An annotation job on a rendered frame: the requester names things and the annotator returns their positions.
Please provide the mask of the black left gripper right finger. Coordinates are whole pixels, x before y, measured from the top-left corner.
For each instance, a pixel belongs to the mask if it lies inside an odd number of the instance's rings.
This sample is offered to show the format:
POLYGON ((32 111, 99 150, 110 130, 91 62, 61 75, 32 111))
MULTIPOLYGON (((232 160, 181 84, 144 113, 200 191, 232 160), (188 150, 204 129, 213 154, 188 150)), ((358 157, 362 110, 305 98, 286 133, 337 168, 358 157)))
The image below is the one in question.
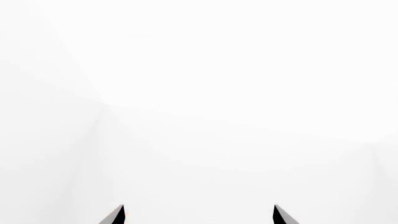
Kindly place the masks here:
POLYGON ((299 222, 297 222, 279 205, 274 205, 272 219, 274 224, 299 224, 299 222))

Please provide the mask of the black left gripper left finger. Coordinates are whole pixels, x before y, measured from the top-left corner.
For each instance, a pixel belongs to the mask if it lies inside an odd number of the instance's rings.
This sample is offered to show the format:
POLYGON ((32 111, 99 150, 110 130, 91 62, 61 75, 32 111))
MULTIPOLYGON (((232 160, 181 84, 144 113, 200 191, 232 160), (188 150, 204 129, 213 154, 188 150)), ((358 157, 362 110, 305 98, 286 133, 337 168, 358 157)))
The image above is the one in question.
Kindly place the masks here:
POLYGON ((125 219, 124 205, 120 205, 98 224, 124 224, 125 219))

